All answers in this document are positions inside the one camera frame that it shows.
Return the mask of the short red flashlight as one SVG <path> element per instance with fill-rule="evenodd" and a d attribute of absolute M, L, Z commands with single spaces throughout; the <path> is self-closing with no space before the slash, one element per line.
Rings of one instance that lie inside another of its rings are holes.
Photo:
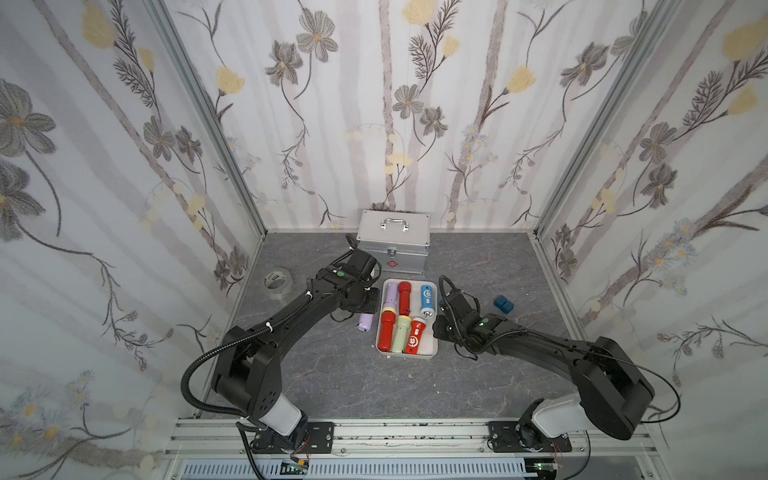
<path fill-rule="evenodd" d="M 411 316 L 411 291 L 412 285 L 408 281 L 398 284 L 398 311 L 400 316 Z"/>

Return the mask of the white plastic tray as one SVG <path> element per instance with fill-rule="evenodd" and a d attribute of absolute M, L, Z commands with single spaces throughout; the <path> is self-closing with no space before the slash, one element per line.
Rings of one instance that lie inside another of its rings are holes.
<path fill-rule="evenodd" d="M 379 335 L 379 328 L 380 328 L 380 316 L 383 311 L 383 301 L 384 301 L 384 292 L 385 288 L 388 283 L 390 282 L 402 282 L 402 281 L 408 281 L 412 285 L 412 291 L 411 291 L 411 316 L 410 318 L 413 320 L 415 317 L 420 317 L 420 307 L 421 307 L 421 286 L 424 284 L 431 285 L 433 288 L 434 293 L 434 308 L 435 308 L 435 314 L 430 318 L 422 318 L 424 322 L 426 323 L 426 328 L 423 332 L 423 336 L 421 339 L 421 345 L 419 348 L 419 351 L 416 355 L 409 355 L 400 353 L 392 353 L 391 349 L 389 352 L 381 352 L 377 348 L 377 342 L 378 342 L 378 335 Z M 376 349 L 383 355 L 393 356 L 393 357 L 404 357 L 404 358 L 410 358 L 410 359 L 430 359 L 434 357 L 438 351 L 438 339 L 433 336 L 433 324 L 436 320 L 436 314 L 437 314 L 437 300 L 438 300 L 438 292 L 437 292 L 437 286 L 433 282 L 427 282 L 422 280 L 403 280 L 403 279 L 387 279 L 382 288 L 381 288 L 381 305 L 379 308 L 378 316 L 376 317 L 377 323 L 375 328 L 376 333 L 376 340 L 375 340 L 375 346 Z"/>

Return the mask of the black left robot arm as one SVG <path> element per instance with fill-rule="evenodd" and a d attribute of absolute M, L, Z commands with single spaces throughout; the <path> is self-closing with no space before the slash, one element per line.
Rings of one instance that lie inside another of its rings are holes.
<path fill-rule="evenodd" d="M 380 262 L 361 249 L 342 255 L 308 279 L 304 292 L 278 313 L 248 329 L 231 328 L 220 346 L 195 359 L 181 376 L 182 397 L 201 411 L 237 416 L 294 437 L 304 428 L 306 414 L 283 394 L 283 359 L 331 313 L 362 313 L 374 305 L 372 288 L 381 271 Z M 192 393 L 193 375 L 210 360 L 216 362 L 211 387 L 227 407 L 208 404 Z"/>

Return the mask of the purple flashlight yellow rim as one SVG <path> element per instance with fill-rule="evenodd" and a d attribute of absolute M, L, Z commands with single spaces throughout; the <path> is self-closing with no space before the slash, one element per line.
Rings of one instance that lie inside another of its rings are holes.
<path fill-rule="evenodd" d="M 371 330 L 373 325 L 373 317 L 374 315 L 371 313 L 361 313 L 357 328 L 362 332 L 368 332 Z"/>

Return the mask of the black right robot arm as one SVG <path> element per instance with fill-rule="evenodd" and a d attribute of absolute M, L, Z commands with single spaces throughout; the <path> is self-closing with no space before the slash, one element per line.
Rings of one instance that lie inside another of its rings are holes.
<path fill-rule="evenodd" d="M 631 439 L 642 422 L 655 391 L 624 350 L 613 340 L 594 342 L 561 338 L 495 314 L 483 316 L 476 302 L 453 290 L 439 302 L 433 335 L 467 350 L 472 358 L 483 354 L 513 357 L 570 381 L 572 394 L 537 399 L 518 419 L 520 444 L 537 450 L 564 434 L 597 429 L 609 437 Z"/>

